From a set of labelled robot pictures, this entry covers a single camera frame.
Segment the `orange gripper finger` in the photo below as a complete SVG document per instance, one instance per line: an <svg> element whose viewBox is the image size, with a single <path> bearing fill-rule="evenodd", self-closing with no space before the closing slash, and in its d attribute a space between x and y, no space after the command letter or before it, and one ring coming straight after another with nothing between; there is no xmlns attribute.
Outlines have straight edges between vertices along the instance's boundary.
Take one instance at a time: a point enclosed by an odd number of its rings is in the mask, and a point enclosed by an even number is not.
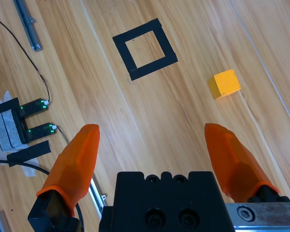
<svg viewBox="0 0 290 232"><path fill-rule="evenodd" d="M88 193L100 142L100 128L84 125L56 159L28 221L36 232L82 232L74 209Z"/></svg>
<svg viewBox="0 0 290 232"><path fill-rule="evenodd" d="M252 153L227 128L207 123L205 140L213 170L222 191L236 203L289 203Z"/></svg>

